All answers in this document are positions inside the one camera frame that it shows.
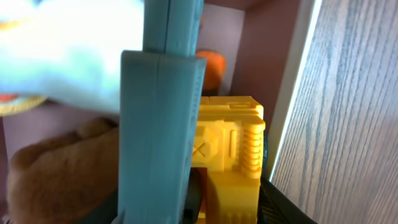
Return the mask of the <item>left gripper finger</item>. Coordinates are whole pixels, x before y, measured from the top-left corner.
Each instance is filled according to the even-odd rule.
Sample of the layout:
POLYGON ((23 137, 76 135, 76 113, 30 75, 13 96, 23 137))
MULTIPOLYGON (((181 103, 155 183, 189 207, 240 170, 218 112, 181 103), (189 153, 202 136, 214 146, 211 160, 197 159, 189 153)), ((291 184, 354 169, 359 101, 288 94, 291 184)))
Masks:
POLYGON ((259 191, 260 224, 317 224, 265 177, 259 191))

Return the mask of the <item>yellow toy excavator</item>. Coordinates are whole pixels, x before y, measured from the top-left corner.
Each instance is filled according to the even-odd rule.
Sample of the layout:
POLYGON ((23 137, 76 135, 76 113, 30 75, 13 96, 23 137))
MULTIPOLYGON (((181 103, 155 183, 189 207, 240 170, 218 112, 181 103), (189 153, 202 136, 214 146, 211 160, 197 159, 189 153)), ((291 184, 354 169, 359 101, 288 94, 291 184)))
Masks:
POLYGON ((206 62, 202 1, 146 1, 140 52, 121 55, 118 223, 194 222, 186 200, 206 62))

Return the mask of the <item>brown plush block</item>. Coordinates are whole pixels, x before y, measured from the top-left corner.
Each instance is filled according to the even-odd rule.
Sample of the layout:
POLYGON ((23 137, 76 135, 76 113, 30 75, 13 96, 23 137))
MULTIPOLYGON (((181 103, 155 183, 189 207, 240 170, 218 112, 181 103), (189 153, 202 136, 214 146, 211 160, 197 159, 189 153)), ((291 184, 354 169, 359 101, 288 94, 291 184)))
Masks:
POLYGON ((13 223, 76 223, 118 188, 119 125, 108 118, 18 150, 7 176, 13 223))

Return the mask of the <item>white plush duck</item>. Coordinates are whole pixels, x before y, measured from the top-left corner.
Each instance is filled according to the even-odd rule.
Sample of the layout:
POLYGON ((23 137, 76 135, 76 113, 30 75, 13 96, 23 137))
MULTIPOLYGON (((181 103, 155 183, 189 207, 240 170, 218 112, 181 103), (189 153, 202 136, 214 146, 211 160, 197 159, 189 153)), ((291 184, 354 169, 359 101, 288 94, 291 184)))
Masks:
POLYGON ((1 94, 124 114, 200 103, 201 1, 2 1, 1 94))

